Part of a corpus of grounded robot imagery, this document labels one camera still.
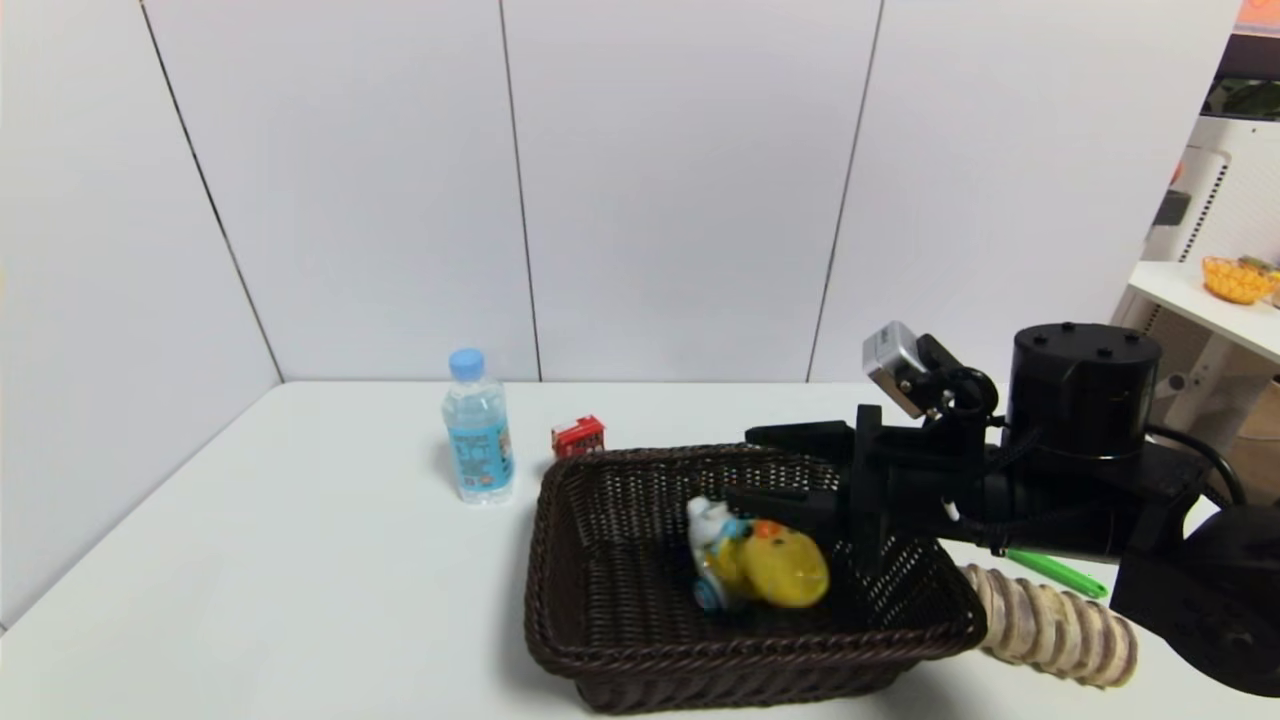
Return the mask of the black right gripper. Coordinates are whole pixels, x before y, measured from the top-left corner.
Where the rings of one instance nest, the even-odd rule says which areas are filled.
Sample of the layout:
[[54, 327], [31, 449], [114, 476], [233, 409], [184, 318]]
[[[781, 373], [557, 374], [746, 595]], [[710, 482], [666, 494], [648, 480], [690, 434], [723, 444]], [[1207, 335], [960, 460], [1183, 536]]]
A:
[[749, 445], [827, 464], [852, 461], [850, 500], [842, 486], [731, 486], [724, 488], [730, 507], [809, 536], [852, 530], [856, 568], [870, 577], [884, 573], [890, 542], [904, 536], [955, 539], [995, 553], [1010, 547], [1012, 525], [997, 515], [1009, 505], [1009, 483], [995, 465], [998, 450], [986, 441], [988, 414], [941, 414], [919, 427], [887, 427], [879, 406], [861, 405], [856, 419], [855, 428], [835, 420], [745, 432]]

